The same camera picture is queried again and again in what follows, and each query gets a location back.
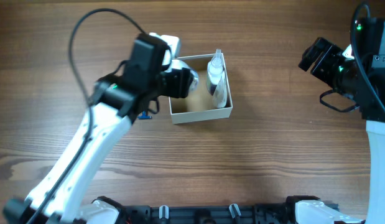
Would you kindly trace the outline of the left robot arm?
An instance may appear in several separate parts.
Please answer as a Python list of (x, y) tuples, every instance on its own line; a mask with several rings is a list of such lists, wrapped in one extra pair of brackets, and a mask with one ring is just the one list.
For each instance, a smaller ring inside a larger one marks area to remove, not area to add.
[(139, 34), (122, 75), (100, 78), (73, 139), (47, 176), (25, 199), (9, 200), (3, 214), (9, 223), (122, 223), (126, 212), (101, 197), (82, 200), (92, 178), (137, 117), (160, 96), (185, 98), (198, 75), (178, 59), (180, 39)]

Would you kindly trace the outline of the dark blue pump bottle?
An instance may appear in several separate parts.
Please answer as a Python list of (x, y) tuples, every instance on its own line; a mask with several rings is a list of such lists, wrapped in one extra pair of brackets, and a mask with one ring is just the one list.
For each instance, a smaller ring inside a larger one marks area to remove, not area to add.
[(207, 65), (206, 87), (210, 95), (214, 95), (215, 89), (224, 75), (224, 61), (221, 49), (216, 49), (213, 58)]

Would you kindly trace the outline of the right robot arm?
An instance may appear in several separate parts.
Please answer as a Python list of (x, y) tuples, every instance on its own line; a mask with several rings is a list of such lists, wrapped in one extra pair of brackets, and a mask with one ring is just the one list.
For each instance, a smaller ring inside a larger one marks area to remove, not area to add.
[(353, 101), (366, 121), (371, 159), (369, 204), (364, 223), (385, 223), (385, 19), (354, 18), (346, 49), (319, 37), (306, 49), (299, 68)]

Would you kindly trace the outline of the white round jar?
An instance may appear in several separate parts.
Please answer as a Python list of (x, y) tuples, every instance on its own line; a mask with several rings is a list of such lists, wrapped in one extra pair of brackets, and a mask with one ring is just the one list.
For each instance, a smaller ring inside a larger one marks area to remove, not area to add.
[(175, 72), (176, 70), (181, 72), (179, 77), (181, 78), (181, 93), (183, 95), (188, 95), (190, 92), (193, 92), (197, 89), (199, 84), (198, 73), (192, 69), (186, 62), (178, 59), (173, 59), (171, 63), (171, 71)]

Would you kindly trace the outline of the white squeeze tube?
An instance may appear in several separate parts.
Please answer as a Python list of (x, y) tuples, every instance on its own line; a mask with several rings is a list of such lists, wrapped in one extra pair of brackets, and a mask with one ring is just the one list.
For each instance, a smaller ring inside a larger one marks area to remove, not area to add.
[(219, 82), (213, 85), (213, 105), (216, 108), (224, 108), (227, 102), (227, 89), (225, 74), (221, 75)]

